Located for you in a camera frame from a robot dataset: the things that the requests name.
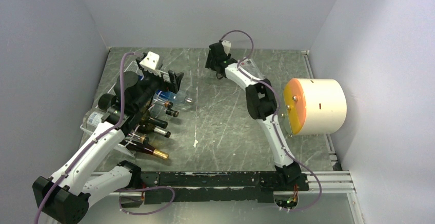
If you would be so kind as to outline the dark green wine bottle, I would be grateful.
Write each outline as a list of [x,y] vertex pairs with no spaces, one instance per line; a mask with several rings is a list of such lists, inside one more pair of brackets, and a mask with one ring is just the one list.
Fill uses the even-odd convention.
[[[98,100],[98,108],[104,111],[102,121],[107,121],[115,125],[120,120],[121,103],[117,101],[115,95],[109,93],[103,94]],[[125,105],[124,116],[117,128],[123,131],[133,130],[137,125],[155,125],[163,129],[167,128],[168,123],[166,121],[152,115],[151,110],[143,110],[143,108],[144,106],[140,110],[133,110],[132,107],[128,108],[127,105]]]

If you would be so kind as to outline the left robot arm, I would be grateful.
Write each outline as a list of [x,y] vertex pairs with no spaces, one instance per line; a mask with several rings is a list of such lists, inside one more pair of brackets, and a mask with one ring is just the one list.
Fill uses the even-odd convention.
[[114,94],[101,96],[98,107],[104,115],[88,140],[50,177],[39,177],[33,183],[38,207],[35,223],[42,213],[60,223],[78,223],[92,205],[110,193],[149,191],[141,168],[129,161],[91,178],[106,155],[132,134],[141,121],[142,109],[152,102],[156,91],[177,93],[180,89],[184,74],[163,71],[157,54],[137,53],[136,63],[141,75],[120,66]]

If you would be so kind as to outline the clear amber liquor bottle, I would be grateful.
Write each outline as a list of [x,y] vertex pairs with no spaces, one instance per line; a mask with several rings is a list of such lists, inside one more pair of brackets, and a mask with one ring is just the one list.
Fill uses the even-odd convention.
[[161,98],[153,98],[147,104],[145,104],[143,110],[152,110],[156,109],[171,109],[173,107],[173,103],[167,99]]

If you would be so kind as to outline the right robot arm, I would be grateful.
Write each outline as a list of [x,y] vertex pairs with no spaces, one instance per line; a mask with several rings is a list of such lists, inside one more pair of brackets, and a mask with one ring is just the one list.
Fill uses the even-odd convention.
[[290,190],[302,171],[280,128],[277,118],[279,104],[270,81],[259,79],[243,69],[241,63],[226,52],[223,42],[209,46],[205,67],[245,90],[248,113],[261,126],[273,153],[277,184],[282,190]]

